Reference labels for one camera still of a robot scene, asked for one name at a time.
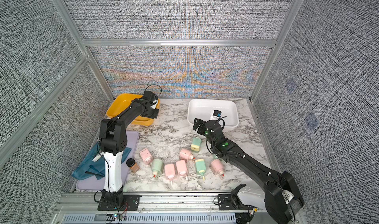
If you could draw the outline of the lilac plastic tray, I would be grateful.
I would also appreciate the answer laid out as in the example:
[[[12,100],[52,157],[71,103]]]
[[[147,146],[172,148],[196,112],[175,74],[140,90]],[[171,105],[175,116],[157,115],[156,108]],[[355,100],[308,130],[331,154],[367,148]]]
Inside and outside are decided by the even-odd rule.
[[[124,154],[122,156],[122,163],[121,163],[121,180],[122,184],[124,185],[126,183],[128,174],[129,174],[129,167],[126,164],[126,161],[130,158],[134,157],[136,147],[139,140],[139,132],[137,131],[126,131],[128,144],[127,147],[124,150]],[[90,192],[91,190],[97,191],[102,190],[104,188],[105,184],[105,178],[102,177],[101,179],[97,179],[94,175],[91,175],[89,178],[84,180],[78,180],[76,184],[76,190],[81,190],[85,192]]]

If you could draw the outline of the small brown jar black lid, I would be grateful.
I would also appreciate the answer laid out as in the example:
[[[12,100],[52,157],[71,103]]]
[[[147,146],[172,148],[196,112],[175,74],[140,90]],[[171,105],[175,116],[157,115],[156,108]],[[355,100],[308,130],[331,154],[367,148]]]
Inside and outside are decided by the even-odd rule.
[[[132,173],[136,173],[140,170],[140,166],[137,164],[137,162],[133,158],[129,158],[126,161],[126,165],[129,168],[130,172]]]

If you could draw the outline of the green sharpener lower left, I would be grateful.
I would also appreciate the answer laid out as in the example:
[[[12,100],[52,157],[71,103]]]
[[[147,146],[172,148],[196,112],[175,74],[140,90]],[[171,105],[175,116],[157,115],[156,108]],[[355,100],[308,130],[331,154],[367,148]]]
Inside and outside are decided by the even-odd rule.
[[[161,176],[164,170],[164,162],[161,159],[154,159],[152,161],[152,173],[153,177],[156,179]]]

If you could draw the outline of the aluminium front rail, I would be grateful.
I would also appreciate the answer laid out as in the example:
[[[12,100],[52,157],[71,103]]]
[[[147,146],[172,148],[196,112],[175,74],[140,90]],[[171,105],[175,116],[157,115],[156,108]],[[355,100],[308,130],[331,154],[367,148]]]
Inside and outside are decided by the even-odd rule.
[[[142,191],[137,211],[98,211],[99,193],[61,195],[51,224],[258,224],[275,221],[264,209],[263,192],[250,190],[249,210],[219,210],[217,196],[228,191]]]

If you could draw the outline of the teal cloth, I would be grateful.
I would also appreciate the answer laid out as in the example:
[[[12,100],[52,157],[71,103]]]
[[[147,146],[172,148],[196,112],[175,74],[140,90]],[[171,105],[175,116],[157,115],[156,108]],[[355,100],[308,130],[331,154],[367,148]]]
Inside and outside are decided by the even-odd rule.
[[[105,175],[106,163],[104,159],[100,158],[97,162],[92,161],[92,159],[98,154],[99,149],[100,148],[98,146],[98,143],[96,143],[90,149],[89,153],[86,155],[86,157],[81,162],[81,164],[74,170],[74,172],[72,173],[72,177],[74,177],[77,180],[87,179],[91,175],[86,174],[85,171]]]

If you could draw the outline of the pink sharpener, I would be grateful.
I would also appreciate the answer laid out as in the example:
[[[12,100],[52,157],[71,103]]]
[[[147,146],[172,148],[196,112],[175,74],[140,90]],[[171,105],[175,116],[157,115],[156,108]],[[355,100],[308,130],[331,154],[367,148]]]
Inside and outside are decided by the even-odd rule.
[[[225,168],[219,159],[212,160],[210,169],[213,175],[218,176],[221,180],[224,178]]]
[[[194,162],[195,161],[195,157],[193,156],[191,151],[188,149],[185,149],[185,148],[182,148],[180,150],[179,158],[180,158],[180,160],[184,160],[185,162],[189,162],[189,161]]]
[[[139,155],[143,161],[144,164],[146,164],[147,166],[150,166],[152,161],[153,161],[153,156],[152,154],[150,153],[150,151],[145,148],[145,149],[142,149],[140,152],[139,152]]]
[[[173,180],[176,178],[175,165],[172,163],[166,164],[164,167],[164,171],[167,180],[170,182],[171,185],[173,185]]]
[[[186,181],[188,181],[188,169],[187,169],[187,163],[185,160],[179,160],[176,162],[176,168],[177,173],[179,177],[185,178]]]

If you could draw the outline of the green sharpener lower centre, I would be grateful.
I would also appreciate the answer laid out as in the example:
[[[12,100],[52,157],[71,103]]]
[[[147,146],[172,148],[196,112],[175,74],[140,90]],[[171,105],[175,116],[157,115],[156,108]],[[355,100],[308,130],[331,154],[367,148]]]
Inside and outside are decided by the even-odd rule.
[[[201,176],[205,180],[206,164],[204,159],[195,160],[196,174]]]

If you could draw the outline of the white plastic storage box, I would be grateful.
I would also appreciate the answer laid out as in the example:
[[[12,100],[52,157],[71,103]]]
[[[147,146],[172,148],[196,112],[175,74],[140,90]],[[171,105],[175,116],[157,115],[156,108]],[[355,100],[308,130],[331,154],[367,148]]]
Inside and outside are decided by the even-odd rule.
[[[194,125],[194,119],[199,118],[204,121],[216,119],[217,115],[224,117],[224,131],[232,131],[239,125],[239,116],[237,106],[234,102],[228,100],[212,99],[192,99],[189,102],[187,121],[191,127]]]

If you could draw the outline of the green sharpener upper centre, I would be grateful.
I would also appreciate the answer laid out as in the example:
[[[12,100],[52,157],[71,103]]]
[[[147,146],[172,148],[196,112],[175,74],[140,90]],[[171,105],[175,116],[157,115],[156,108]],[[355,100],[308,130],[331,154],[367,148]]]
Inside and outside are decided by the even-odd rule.
[[[202,140],[200,138],[198,137],[193,138],[190,149],[195,153],[199,153],[200,148],[201,148],[201,143],[202,143]]]

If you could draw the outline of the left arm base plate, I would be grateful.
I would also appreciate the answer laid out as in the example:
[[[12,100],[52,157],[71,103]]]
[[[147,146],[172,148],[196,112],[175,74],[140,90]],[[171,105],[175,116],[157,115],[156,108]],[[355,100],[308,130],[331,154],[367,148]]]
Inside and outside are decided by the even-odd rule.
[[[123,195],[110,197],[109,195],[102,196],[97,210],[98,211],[137,211],[140,203],[140,195]]]

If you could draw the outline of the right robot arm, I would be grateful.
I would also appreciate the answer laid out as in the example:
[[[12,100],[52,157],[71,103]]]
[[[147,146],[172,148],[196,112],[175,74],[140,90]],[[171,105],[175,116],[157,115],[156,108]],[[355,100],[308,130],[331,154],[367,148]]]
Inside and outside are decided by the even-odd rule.
[[[237,143],[225,137],[218,120],[194,119],[193,130],[205,136],[209,151],[250,177],[265,193],[265,209],[278,224],[294,221],[305,202],[293,176],[272,170],[242,150]]]

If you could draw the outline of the yellow plastic storage box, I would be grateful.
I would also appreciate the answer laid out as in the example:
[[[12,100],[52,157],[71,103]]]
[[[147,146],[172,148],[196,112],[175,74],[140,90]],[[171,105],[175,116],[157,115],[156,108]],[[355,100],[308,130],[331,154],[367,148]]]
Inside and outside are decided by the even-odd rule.
[[[130,93],[123,93],[120,94],[110,105],[106,112],[107,119],[111,119],[115,117],[116,115],[119,115],[121,112],[126,110],[131,102],[136,98],[141,98],[143,95],[139,94],[130,94]],[[147,118],[138,116],[132,121],[132,124],[134,125],[143,125],[143,126],[150,126],[154,122],[153,118]]]

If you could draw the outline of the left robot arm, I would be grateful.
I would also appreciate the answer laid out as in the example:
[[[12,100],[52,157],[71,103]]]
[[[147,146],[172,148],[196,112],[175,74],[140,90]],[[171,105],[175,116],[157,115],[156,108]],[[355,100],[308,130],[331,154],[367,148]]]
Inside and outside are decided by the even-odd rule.
[[[136,98],[121,113],[111,119],[104,119],[100,124],[99,146],[105,160],[105,185],[109,193],[122,192],[121,160],[127,146],[126,128],[138,116],[155,119],[159,109],[156,108],[158,97]]]

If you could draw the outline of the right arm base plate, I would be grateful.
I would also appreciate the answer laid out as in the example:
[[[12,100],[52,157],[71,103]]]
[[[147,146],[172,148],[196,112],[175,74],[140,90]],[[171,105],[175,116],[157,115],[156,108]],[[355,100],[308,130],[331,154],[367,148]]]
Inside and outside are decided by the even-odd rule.
[[[219,210],[249,210],[249,206],[244,205],[236,195],[232,194],[219,194],[217,196],[217,204]]]

